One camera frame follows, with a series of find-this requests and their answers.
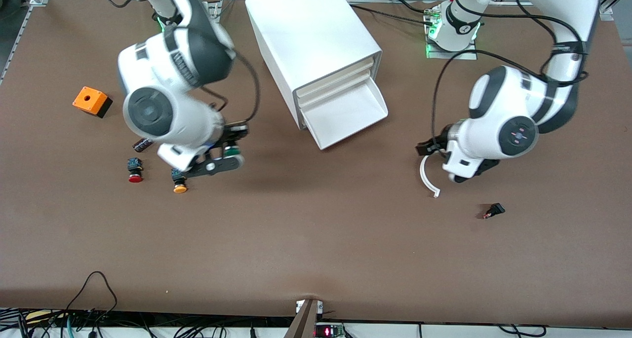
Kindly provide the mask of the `device with red display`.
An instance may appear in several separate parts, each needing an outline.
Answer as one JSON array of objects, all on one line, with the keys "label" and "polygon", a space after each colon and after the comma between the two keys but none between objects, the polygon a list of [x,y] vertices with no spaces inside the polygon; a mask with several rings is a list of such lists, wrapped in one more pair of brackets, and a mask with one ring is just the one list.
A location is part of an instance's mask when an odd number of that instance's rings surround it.
[{"label": "device with red display", "polygon": [[314,338],[346,338],[343,324],[316,324],[313,334]]}]

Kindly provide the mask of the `red push button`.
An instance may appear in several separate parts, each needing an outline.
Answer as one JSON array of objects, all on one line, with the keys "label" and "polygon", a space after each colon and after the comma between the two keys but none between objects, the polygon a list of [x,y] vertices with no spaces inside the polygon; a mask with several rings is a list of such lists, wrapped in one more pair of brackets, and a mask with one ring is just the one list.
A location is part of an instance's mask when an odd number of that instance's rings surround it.
[{"label": "red push button", "polygon": [[129,158],[127,161],[127,169],[129,172],[128,181],[131,183],[140,183],[144,180],[142,177],[143,163],[137,158]]}]

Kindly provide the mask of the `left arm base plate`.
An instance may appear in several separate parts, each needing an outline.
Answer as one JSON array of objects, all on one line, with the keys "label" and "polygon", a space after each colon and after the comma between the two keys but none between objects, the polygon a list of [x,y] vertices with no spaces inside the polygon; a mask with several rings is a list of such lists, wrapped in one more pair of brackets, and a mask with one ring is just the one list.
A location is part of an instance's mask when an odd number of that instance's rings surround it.
[{"label": "left arm base plate", "polygon": [[451,2],[446,0],[431,8],[424,16],[426,57],[449,59],[456,57],[458,52],[475,49],[476,33],[480,28],[480,21],[465,23],[452,18],[449,14]]}]

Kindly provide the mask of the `white plastic drawer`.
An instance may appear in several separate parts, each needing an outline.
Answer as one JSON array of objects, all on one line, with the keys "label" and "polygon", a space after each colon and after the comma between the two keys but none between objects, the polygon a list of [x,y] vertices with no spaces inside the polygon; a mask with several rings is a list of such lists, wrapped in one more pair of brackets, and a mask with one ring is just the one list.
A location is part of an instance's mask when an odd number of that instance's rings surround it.
[{"label": "white plastic drawer", "polygon": [[388,116],[388,107],[373,78],[358,82],[306,107],[305,126],[320,150],[348,138]]},{"label": "white plastic drawer", "polygon": [[331,75],[310,82],[306,86],[296,90],[297,102],[300,105],[308,104],[315,98],[323,97],[326,93],[339,90],[339,88],[345,86],[348,82],[373,77],[378,66],[379,63],[372,57],[355,62]]},{"label": "white plastic drawer", "polygon": [[297,104],[299,107],[306,107],[316,101],[330,97],[336,92],[346,90],[346,88],[354,86],[358,82],[365,81],[371,75],[370,69],[346,71],[312,82],[296,91]]}]

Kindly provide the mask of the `white drawer cabinet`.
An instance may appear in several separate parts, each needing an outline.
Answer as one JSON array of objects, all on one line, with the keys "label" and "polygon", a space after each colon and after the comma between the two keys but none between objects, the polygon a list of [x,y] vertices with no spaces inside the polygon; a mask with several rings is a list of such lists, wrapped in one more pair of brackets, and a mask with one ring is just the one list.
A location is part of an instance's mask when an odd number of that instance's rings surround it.
[{"label": "white drawer cabinet", "polygon": [[347,0],[245,0],[260,53],[299,129],[296,91],[382,50]]}]

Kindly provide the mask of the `orange box with hole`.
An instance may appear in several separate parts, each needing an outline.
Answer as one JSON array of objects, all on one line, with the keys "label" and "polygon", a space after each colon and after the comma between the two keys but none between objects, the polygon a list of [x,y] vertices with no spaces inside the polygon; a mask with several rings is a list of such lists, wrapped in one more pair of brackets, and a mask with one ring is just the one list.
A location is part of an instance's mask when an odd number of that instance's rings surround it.
[{"label": "orange box with hole", "polygon": [[106,93],[84,86],[73,100],[72,106],[97,118],[104,118],[113,101]]}]

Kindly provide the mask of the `white curved plastic arc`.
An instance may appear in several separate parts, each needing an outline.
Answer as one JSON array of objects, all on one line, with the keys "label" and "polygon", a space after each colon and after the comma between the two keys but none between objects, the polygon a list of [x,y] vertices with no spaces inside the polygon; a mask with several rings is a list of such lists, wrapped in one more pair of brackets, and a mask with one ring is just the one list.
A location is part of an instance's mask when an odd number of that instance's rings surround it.
[{"label": "white curved plastic arc", "polygon": [[418,176],[431,197],[438,198],[442,194],[441,184],[444,175],[445,171],[442,168],[442,158],[438,154],[422,157],[418,167]]}]

